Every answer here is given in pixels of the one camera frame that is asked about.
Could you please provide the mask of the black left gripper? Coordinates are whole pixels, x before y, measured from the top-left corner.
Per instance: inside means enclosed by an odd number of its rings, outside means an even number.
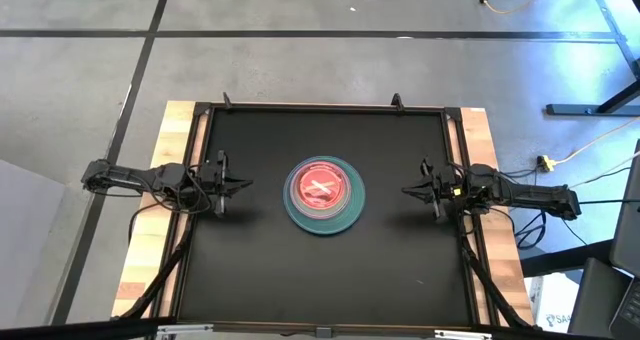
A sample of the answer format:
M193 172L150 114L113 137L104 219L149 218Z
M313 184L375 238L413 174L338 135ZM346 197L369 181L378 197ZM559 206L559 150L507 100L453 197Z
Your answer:
M228 156L224 150L217 152L216 161L205 161L194 166L195 180L198 185L197 212L213 211L216 216L223 216L226 212L226 174ZM234 196L240 190L253 184L252 180L229 178L228 195Z

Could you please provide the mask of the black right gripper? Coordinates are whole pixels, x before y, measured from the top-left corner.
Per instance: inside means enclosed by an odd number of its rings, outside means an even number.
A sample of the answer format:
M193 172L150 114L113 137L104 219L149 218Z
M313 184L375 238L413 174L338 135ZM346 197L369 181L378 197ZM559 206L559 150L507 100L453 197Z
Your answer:
M431 159L425 156L422 160L422 175L423 179L402 187L401 191L410 193L412 197L430 205L435 222L444 223L448 220L448 215L443 201L455 203L462 195L464 174L453 162L436 167Z

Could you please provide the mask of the large teal plastic plate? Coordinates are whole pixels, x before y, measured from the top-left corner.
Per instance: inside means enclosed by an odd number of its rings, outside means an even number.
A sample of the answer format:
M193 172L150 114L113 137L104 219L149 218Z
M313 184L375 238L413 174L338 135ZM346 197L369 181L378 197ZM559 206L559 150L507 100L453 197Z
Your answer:
M362 214L365 184L348 162L332 156L311 157L287 176L283 203L291 220L304 231L337 235L352 227Z

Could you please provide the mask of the white cardboard box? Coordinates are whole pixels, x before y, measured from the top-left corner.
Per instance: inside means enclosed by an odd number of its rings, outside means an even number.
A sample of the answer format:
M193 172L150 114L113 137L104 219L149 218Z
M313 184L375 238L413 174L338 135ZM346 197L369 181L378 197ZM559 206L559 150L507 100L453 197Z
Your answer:
M545 331L567 333L579 285L562 273L525 279L535 324Z

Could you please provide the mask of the dark grey laptop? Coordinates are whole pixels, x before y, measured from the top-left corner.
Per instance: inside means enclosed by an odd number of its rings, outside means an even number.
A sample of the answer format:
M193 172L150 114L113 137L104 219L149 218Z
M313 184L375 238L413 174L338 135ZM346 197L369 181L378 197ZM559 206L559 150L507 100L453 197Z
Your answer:
M640 278L589 258L568 332L612 340L640 340Z

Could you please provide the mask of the dark monitor screen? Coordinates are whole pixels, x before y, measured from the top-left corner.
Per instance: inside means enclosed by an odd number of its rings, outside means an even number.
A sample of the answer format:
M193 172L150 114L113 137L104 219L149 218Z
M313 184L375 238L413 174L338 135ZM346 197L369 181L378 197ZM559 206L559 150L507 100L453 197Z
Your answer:
M640 278L640 140L632 160L619 218L612 241L610 261Z

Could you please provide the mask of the black diagonal frame strut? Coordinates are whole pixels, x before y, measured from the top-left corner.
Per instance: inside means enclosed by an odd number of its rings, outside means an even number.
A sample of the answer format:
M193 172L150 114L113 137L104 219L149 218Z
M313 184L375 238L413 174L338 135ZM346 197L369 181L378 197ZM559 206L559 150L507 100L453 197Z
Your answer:
M497 285L493 282L490 274L483 267L482 263L476 256L476 253L471 248L468 240L468 234L466 233L466 226L463 220L458 220L458 227L460 231L462 256L467 265L471 267L475 275L480 280L485 295L493 302L495 308L502 314L507 324L513 328L520 329L533 329L529 323L521 318L516 310L508 303L507 299L500 292Z
M120 319L140 319L142 317L149 305L163 288L166 280L168 279L175 266L184 257L186 249L191 242L192 232L192 224L189 223L186 226L185 231L183 232L180 242L176 246L175 250L171 253L171 256L169 257L167 262L159 270L158 274L154 277L149 287L134 302L132 307L119 316Z

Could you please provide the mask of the silver metal bracket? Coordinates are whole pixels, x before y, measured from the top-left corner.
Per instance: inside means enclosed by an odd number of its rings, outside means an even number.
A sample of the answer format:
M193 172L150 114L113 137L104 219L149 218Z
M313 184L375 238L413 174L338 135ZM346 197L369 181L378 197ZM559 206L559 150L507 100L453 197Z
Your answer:
M173 324L162 325L157 328L156 336L168 340L177 335L206 333L214 330L213 324Z
M434 338L446 340L493 340L493 336L490 333L442 329L434 331Z

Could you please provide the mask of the black metal desk frame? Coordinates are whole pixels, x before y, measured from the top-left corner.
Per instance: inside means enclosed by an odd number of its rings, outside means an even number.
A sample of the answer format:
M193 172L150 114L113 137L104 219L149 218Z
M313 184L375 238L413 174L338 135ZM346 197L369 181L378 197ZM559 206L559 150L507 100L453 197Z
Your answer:
M619 49L631 70L634 81L601 104L547 104L545 112L551 116L640 117L640 105L631 102L640 98L640 56L635 56L627 38L618 25L605 0L595 0L609 29L608 32L522 32L509 39L524 40L611 40Z

